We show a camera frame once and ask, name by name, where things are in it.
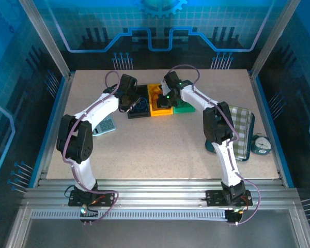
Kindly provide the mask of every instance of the robotic arm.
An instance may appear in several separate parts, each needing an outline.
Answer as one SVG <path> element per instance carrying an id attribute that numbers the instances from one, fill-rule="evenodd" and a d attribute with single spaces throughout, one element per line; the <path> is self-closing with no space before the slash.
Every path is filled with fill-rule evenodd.
<path id="1" fill-rule="evenodd" d="M 62 154 L 66 145 L 67 137 L 77 119 L 85 115 L 81 122 L 77 125 L 74 132 L 78 131 L 77 136 L 72 136 L 68 144 L 66 159 L 73 163 L 78 182 L 75 189 L 85 191 L 83 185 L 88 190 L 97 191 L 97 182 L 93 176 L 89 157 L 93 150 L 92 132 L 95 127 L 110 113 L 119 110 L 128 112 L 140 100 L 135 94 L 134 85 L 137 80 L 131 76 L 123 74 L 120 79 L 118 90 L 108 97 L 114 91 L 116 85 L 108 87 L 96 102 L 100 102 L 96 106 L 92 104 L 85 110 L 79 112 L 75 116 L 65 115 L 61 119 L 56 148 Z"/>
<path id="2" fill-rule="evenodd" d="M 245 185 L 237 175 L 239 171 L 233 151 L 233 132 L 218 109 L 222 110 L 221 112 L 233 126 L 228 104 L 210 99 L 194 87 L 190 81 L 180 80 L 174 71 L 164 77 L 161 86 L 163 95 L 159 95 L 158 108 L 177 106 L 178 101 L 183 100 L 203 113 L 205 137 L 212 143 L 220 158 L 223 171 L 223 195 L 229 204 L 239 199 L 241 195 L 245 194 Z"/>

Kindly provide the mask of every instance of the white robotic arm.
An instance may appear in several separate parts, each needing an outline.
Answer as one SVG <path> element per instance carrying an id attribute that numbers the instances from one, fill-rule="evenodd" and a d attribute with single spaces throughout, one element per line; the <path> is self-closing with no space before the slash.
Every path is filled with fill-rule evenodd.
<path id="1" fill-rule="evenodd" d="M 163 95 L 159 95 L 158 107 L 174 106 L 179 100 L 183 100 L 203 113 L 204 134 L 220 159 L 223 171 L 222 187 L 226 201 L 230 203 L 239 199 L 245 193 L 245 186 L 238 177 L 239 171 L 233 151 L 233 132 L 222 115 L 225 115 L 233 127 L 227 103 L 210 99 L 190 81 L 180 80 L 174 71 L 164 77 L 161 86 Z"/>
<path id="2" fill-rule="evenodd" d="M 109 93 L 103 93 L 100 98 L 97 101 L 100 101 L 101 99 L 105 98 L 108 96 Z M 99 103 L 96 107 L 94 107 L 89 113 L 86 114 L 86 116 L 82 119 L 82 121 L 88 121 L 92 128 L 91 130 L 93 131 L 95 127 L 110 113 L 118 110 L 118 98 L 115 96 L 110 96 L 108 99 L 106 99 L 104 102 Z M 87 109 L 79 112 L 78 114 L 75 115 L 75 118 L 78 119 L 80 118 L 83 114 L 87 112 Z M 77 163 L 77 161 L 69 159 L 72 163 L 73 166 L 75 167 L 75 172 L 76 176 L 79 179 L 79 182 L 81 185 L 86 187 L 89 190 L 92 190 L 94 185 L 96 185 L 96 180 L 94 178 L 92 169 L 91 169 L 91 164 L 89 158 L 86 159 L 85 161 L 82 161 L 80 164 Z M 75 186 L 83 190 L 80 187 L 79 183 L 76 183 Z"/>

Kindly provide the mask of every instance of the teal calculator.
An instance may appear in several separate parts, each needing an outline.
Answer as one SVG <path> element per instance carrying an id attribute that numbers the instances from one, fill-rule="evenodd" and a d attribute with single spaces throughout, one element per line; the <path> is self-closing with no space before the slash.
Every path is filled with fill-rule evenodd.
<path id="1" fill-rule="evenodd" d="M 93 136 L 100 136 L 116 130 L 114 120 L 111 115 L 105 117 L 93 130 Z"/>

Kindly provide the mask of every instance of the gear logo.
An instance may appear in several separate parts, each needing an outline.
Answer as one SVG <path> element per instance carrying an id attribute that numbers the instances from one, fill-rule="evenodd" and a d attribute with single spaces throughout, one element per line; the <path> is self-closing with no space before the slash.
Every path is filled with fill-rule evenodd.
<path id="1" fill-rule="evenodd" d="M 182 5 L 186 4 L 187 0 L 137 0 L 136 4 L 139 9 L 145 14 L 150 14 L 151 17 L 163 16 L 169 17 L 170 14 L 176 14 L 177 10 L 182 10 Z"/>

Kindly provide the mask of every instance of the green checkered towel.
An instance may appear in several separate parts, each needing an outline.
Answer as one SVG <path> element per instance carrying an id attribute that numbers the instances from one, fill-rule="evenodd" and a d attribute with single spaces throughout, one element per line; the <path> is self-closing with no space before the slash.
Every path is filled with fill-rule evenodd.
<path id="1" fill-rule="evenodd" d="M 229 106 L 229 110 L 234 128 L 239 134 L 239 140 L 233 143 L 234 154 L 237 160 L 245 161 L 250 153 L 248 144 L 251 137 L 249 133 L 254 115 L 251 111 L 241 107 Z"/>

